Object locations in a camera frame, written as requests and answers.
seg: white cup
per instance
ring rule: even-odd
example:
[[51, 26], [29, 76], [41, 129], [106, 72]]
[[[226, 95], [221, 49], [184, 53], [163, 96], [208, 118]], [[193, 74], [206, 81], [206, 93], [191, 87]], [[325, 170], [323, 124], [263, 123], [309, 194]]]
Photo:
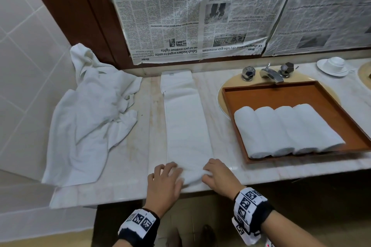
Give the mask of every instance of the white cup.
[[330, 73], [339, 73], [342, 72], [345, 67], [345, 60], [340, 57], [329, 58], [323, 64], [323, 69]]

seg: faucet spout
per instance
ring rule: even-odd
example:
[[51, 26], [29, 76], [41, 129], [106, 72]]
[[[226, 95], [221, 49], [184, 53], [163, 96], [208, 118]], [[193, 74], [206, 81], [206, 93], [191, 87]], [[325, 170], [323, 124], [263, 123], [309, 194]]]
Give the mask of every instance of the faucet spout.
[[275, 84], [280, 84], [283, 83], [283, 77], [274, 69], [269, 68], [270, 63], [265, 67], [260, 70], [260, 76], [262, 78], [270, 78], [272, 79]]

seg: person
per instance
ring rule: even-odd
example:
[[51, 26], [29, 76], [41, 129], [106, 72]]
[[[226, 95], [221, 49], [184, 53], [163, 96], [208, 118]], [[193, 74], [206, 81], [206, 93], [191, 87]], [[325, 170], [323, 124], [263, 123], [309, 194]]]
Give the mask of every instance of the person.
[[[235, 202], [235, 217], [232, 222], [246, 244], [255, 243], [260, 232], [263, 232], [275, 247], [325, 247], [315, 237], [275, 211], [261, 194], [242, 185], [219, 159], [211, 158], [204, 170], [210, 171], [212, 176], [203, 175], [202, 182], [216, 193]], [[154, 173], [148, 175], [144, 207], [134, 211], [123, 223], [119, 230], [119, 240], [114, 247], [153, 246], [160, 218], [179, 198], [183, 185], [183, 180], [179, 179], [182, 171], [174, 162], [155, 167]], [[246, 206], [246, 198], [249, 197], [252, 199], [248, 201], [251, 205]], [[244, 211], [246, 207], [248, 212], [241, 219], [240, 215], [243, 213], [240, 211]], [[254, 207], [255, 211], [249, 210], [250, 207]], [[248, 224], [243, 223], [248, 217], [251, 217], [247, 220]]]

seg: rolled towel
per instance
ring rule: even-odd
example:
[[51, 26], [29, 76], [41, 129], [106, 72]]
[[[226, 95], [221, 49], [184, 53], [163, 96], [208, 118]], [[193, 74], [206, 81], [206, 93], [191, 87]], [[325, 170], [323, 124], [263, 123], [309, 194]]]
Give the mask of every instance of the rolled towel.
[[263, 158], [272, 154], [267, 137], [262, 130], [256, 113], [250, 107], [243, 107], [234, 113], [234, 121], [241, 134], [249, 158]]
[[266, 142], [269, 144], [272, 156], [285, 156], [293, 153], [294, 142], [290, 139], [278, 114], [271, 107], [262, 107], [255, 111], [257, 118], [265, 134]]
[[333, 151], [345, 144], [339, 134], [309, 104], [297, 105], [293, 109], [305, 124], [318, 152]]
[[309, 134], [305, 123], [292, 107], [279, 107], [275, 109], [275, 112], [285, 126], [288, 136], [293, 141], [294, 154], [318, 151], [318, 148], [315, 146], [316, 142]]

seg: foot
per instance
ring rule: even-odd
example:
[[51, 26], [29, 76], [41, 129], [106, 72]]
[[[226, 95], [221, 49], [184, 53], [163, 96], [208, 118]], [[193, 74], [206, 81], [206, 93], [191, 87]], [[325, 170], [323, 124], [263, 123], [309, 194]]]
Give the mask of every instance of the foot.
[[180, 238], [179, 231], [177, 228], [170, 232], [169, 237], [166, 241], [166, 247], [183, 247], [182, 239]]
[[201, 232], [200, 247], [216, 247], [216, 235], [212, 227], [204, 225]]

